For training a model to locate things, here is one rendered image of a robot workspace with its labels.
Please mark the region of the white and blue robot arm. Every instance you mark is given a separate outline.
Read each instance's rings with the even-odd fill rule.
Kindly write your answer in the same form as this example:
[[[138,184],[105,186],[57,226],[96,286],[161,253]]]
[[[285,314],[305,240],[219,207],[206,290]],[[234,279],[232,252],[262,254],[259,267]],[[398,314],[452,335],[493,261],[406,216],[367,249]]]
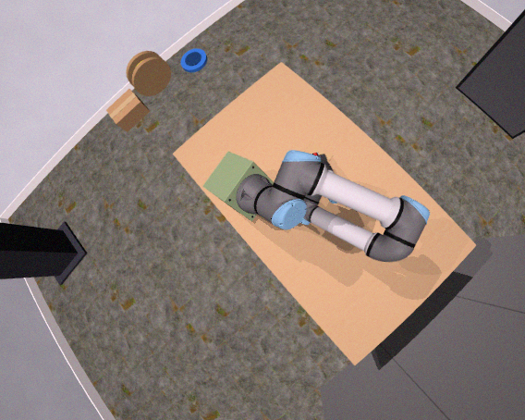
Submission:
[[[322,209],[318,206],[322,196],[379,220],[384,234]],[[424,205],[408,196],[383,196],[328,171],[321,157],[297,150],[286,153],[273,185],[259,174],[246,177],[238,187],[237,203],[281,229],[312,223],[381,262],[408,257],[430,216]]]

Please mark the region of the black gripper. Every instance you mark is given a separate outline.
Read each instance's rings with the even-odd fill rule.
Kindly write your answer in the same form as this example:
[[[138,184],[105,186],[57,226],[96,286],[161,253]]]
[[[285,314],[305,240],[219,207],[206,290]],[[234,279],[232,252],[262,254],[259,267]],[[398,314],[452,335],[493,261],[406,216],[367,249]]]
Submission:
[[[317,156],[320,156],[320,157],[322,158],[322,159],[321,159],[321,160],[322,160],[321,163],[323,163],[323,164],[326,165],[327,170],[330,171],[330,172],[332,172],[332,173],[334,173],[333,169],[331,168],[330,164],[329,164],[328,161],[327,161],[327,157],[326,157],[326,155],[325,155],[325,154],[318,154],[318,152],[317,152],[316,154],[317,154]]]

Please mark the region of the tan flat mat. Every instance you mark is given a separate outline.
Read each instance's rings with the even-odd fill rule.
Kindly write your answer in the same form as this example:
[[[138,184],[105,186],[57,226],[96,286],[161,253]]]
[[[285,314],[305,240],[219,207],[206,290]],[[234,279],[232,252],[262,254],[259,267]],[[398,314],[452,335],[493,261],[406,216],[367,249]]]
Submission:
[[[310,145],[307,147],[307,149],[304,152],[305,153],[309,153],[309,154],[314,154],[314,153],[317,153],[317,152],[319,154],[326,154],[328,162],[333,157],[333,154],[330,154],[324,148],[320,147],[319,145],[317,145],[314,142],[311,142]]]

